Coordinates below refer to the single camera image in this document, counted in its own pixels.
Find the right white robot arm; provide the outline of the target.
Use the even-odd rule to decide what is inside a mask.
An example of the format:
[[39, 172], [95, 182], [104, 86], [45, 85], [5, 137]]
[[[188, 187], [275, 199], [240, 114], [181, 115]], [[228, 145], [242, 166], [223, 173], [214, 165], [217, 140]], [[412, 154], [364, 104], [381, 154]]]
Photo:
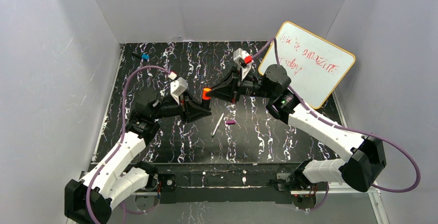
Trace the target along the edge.
[[291, 185], [305, 189], [320, 182], [346, 183], [354, 190], [367, 192], [386, 166], [383, 142], [380, 139], [355, 134], [331, 123], [325, 116], [301, 103], [288, 89], [291, 79], [280, 65], [270, 65], [263, 77], [240, 79], [240, 70], [233, 67], [226, 77], [202, 98], [217, 98], [235, 103], [241, 95], [267, 98], [266, 109], [283, 123], [306, 132], [334, 151], [339, 158], [302, 162], [289, 177]]

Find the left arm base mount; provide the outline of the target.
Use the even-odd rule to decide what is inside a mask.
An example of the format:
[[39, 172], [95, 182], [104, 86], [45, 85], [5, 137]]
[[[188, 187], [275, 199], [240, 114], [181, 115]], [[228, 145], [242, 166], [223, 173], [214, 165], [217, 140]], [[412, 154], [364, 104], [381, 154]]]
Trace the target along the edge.
[[140, 212], [148, 213], [161, 203], [165, 193], [172, 193], [175, 188], [174, 174], [155, 174], [145, 187], [135, 192], [135, 205]]

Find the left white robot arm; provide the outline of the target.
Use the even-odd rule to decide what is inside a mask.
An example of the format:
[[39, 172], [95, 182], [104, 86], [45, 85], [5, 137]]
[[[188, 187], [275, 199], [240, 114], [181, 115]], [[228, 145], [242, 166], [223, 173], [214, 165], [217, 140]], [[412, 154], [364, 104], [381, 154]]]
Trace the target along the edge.
[[158, 172], [149, 163], [130, 165], [155, 138], [160, 128], [158, 119], [179, 116], [183, 122], [193, 122], [211, 115], [209, 91], [203, 89], [201, 101], [187, 91], [162, 99], [153, 88], [138, 92], [121, 139], [92, 171], [67, 183], [65, 216], [76, 223], [107, 223], [113, 209], [146, 187]]

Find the orange black highlighter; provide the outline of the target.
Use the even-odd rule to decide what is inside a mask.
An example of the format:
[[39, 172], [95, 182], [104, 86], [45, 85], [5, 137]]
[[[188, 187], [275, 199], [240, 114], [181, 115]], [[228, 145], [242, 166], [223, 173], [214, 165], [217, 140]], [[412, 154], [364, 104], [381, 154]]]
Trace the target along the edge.
[[204, 88], [202, 91], [202, 100], [201, 100], [201, 106], [204, 109], [208, 109], [210, 110], [210, 103], [211, 103], [211, 98], [209, 96], [207, 96], [207, 94], [211, 91], [210, 88]]

